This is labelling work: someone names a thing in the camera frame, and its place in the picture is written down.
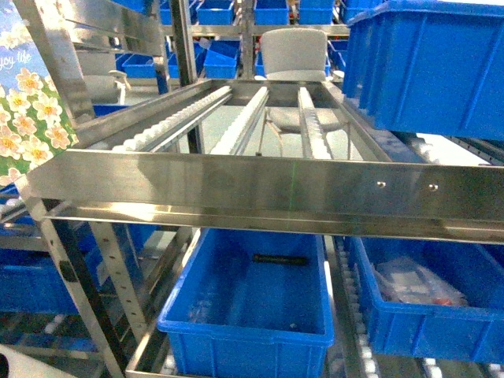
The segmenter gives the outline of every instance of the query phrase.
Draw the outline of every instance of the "stainless steel rack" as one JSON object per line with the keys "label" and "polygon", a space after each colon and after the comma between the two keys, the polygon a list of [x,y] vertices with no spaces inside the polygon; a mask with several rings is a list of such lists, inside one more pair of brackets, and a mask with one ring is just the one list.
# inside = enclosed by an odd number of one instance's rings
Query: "stainless steel rack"
{"label": "stainless steel rack", "polygon": [[[223,35],[241,31],[243,78],[252,77],[253,38],[270,27],[254,25],[250,0],[242,4],[240,22],[222,28],[189,27],[187,1],[172,0],[174,25],[172,29],[163,27],[162,32],[159,24],[156,24],[158,31],[154,30],[151,18],[109,2],[86,1],[87,9],[92,4],[91,13],[83,13],[82,9],[86,9],[82,7],[83,1],[74,5],[60,3],[63,6],[59,10],[51,8],[51,14],[60,15],[59,21],[65,26],[57,33],[49,33],[48,23],[54,20],[46,19],[43,14],[47,12],[40,10],[52,7],[52,3],[16,0],[18,8],[25,6],[23,17],[30,20],[32,34],[39,33],[35,41],[49,62],[67,110],[73,115],[80,150],[66,151],[29,173],[17,185],[94,342],[95,352],[88,357],[103,360],[112,377],[174,376],[161,374],[169,342],[156,331],[155,314],[198,239],[196,232],[188,245],[193,230],[187,226],[504,243],[504,207],[498,201],[504,191],[504,171],[500,168],[421,164],[423,161],[396,136],[370,128],[332,83],[248,80],[195,83],[192,36],[204,33]],[[153,18],[157,16],[157,7],[152,11]],[[109,14],[112,18],[107,19],[111,23],[98,24],[96,19],[86,18],[89,14]],[[85,32],[70,32],[75,28],[68,29],[69,22],[79,30],[82,24],[87,25]],[[136,26],[126,28],[130,22]],[[333,35],[348,33],[342,25],[313,28]],[[150,41],[157,42],[142,43],[144,34],[140,30],[152,37]],[[92,119],[91,103],[75,66],[74,43],[99,50],[152,54],[157,59],[158,80],[166,83],[164,37],[173,31],[182,88]],[[57,62],[62,51],[69,59]],[[317,160],[326,158],[331,151],[320,133],[320,125],[311,121],[311,117],[302,117],[304,159],[202,154],[204,146],[198,124],[221,106],[224,99],[197,109],[190,106],[226,86],[231,89],[226,105],[252,106],[256,113],[264,106],[294,107],[302,115],[309,115],[313,108],[332,109],[346,131],[349,145],[352,142],[365,161]],[[252,98],[263,87],[264,101],[253,102]],[[172,124],[146,151],[110,151],[184,109],[187,118]],[[231,126],[236,130],[225,133],[221,140],[229,147],[227,154],[240,155],[260,120],[240,115]],[[193,154],[177,153],[177,140],[185,135]],[[160,145],[168,152],[153,153]],[[113,278],[111,302],[116,304],[116,316],[112,316],[109,301],[96,291],[82,256],[76,253],[76,238],[70,227],[75,221],[89,222],[98,240]],[[141,263],[132,268],[125,263],[135,255],[131,244],[124,242],[121,225],[125,223],[163,224],[175,235],[165,240],[165,244],[158,244],[156,253],[140,255]],[[364,377],[349,304],[341,289],[343,274],[338,246],[329,239],[326,238],[328,265],[347,376]],[[129,364],[126,342],[136,348]],[[62,350],[56,353],[65,354]],[[424,376],[421,363],[415,359],[377,356],[377,361],[382,377]],[[450,376],[466,367],[467,364],[447,362],[442,370]],[[491,376],[479,366],[470,365],[468,369],[466,373],[471,377]]]}

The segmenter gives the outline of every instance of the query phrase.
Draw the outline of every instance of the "blue plastic bin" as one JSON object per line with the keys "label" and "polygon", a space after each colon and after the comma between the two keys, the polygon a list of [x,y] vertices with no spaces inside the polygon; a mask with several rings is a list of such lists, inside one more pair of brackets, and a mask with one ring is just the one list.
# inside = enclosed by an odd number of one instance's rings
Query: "blue plastic bin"
{"label": "blue plastic bin", "polygon": [[255,58],[255,74],[259,76],[266,77],[265,65],[262,62],[262,52],[259,51],[257,57]]}
{"label": "blue plastic bin", "polygon": [[101,104],[101,105],[93,105],[94,114],[96,117],[106,116],[107,114],[111,114],[118,110],[126,109],[127,105],[110,105],[110,104]]}
{"label": "blue plastic bin", "polygon": [[116,70],[124,72],[123,64],[131,57],[131,54],[116,54]]}
{"label": "blue plastic bin", "polygon": [[[203,65],[205,64],[206,50],[199,46],[199,43],[195,43],[195,60],[196,60],[196,72],[198,75],[203,70]],[[170,78],[179,79],[179,65],[176,60],[175,54],[170,54],[168,59],[168,71]]]}
{"label": "blue plastic bin", "polygon": [[[307,265],[253,262],[254,254]],[[334,343],[322,238],[205,230],[157,327],[182,374],[317,378]]]}
{"label": "blue plastic bin", "polygon": [[332,8],[302,8],[299,7],[300,25],[327,25],[332,24]]}
{"label": "blue plastic bin", "polygon": [[[357,266],[361,311],[372,349],[415,358],[504,363],[504,269],[480,245],[346,238]],[[371,264],[408,256],[430,268],[471,307],[385,302]]]}
{"label": "blue plastic bin", "polygon": [[329,41],[328,54],[332,63],[341,71],[345,71],[347,66],[348,40],[340,39]]}
{"label": "blue plastic bin", "polygon": [[[191,23],[195,24],[198,16],[196,15],[196,7],[199,4],[199,0],[194,0],[189,4],[189,14],[191,16]],[[170,8],[170,0],[166,0],[165,2],[159,5],[160,13],[161,13],[161,23],[163,25],[171,25],[172,24],[172,9]]]}
{"label": "blue plastic bin", "polygon": [[239,43],[213,41],[206,52],[205,74],[210,79],[235,79],[238,72]]}
{"label": "blue plastic bin", "polygon": [[504,140],[503,21],[502,6],[385,2],[350,23],[343,91],[379,129]]}
{"label": "blue plastic bin", "polygon": [[152,6],[152,0],[112,0],[120,6],[125,6],[136,12],[147,15],[147,11]]}
{"label": "blue plastic bin", "polygon": [[[98,288],[108,277],[97,247],[85,256]],[[47,253],[0,250],[0,311],[77,314],[70,294]]]}
{"label": "blue plastic bin", "polygon": [[235,19],[235,2],[230,0],[205,0],[196,11],[200,25],[231,25]]}
{"label": "blue plastic bin", "polygon": [[156,69],[154,68],[154,60],[152,57],[145,55],[132,55],[124,64],[124,72],[128,77],[149,79],[156,77]]}
{"label": "blue plastic bin", "polygon": [[334,8],[334,0],[300,0],[299,6],[302,8],[329,9]]}
{"label": "blue plastic bin", "polygon": [[286,25],[289,23],[287,0],[256,0],[256,25]]}

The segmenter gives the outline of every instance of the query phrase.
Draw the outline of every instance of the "white roller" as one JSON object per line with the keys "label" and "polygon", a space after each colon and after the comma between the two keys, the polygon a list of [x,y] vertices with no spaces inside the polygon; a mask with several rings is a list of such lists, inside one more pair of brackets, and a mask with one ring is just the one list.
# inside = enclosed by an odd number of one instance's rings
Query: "white roller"
{"label": "white roller", "polygon": [[364,371],[366,373],[376,372],[376,364],[374,360],[371,358],[364,358],[362,361],[364,362]]}

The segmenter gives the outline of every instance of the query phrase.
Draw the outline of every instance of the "plastic packaging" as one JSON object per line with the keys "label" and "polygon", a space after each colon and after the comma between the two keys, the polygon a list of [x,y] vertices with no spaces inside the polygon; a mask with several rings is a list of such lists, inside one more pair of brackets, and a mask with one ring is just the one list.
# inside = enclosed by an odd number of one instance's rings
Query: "plastic packaging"
{"label": "plastic packaging", "polygon": [[378,264],[374,273],[389,302],[467,306],[460,291],[412,258],[403,256]]}

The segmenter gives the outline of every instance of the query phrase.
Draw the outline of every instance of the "flower poster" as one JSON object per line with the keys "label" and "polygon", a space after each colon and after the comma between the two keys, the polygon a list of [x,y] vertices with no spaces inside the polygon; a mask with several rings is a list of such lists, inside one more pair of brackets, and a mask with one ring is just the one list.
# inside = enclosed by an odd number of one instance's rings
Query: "flower poster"
{"label": "flower poster", "polygon": [[0,187],[77,143],[61,98],[10,0],[0,0]]}

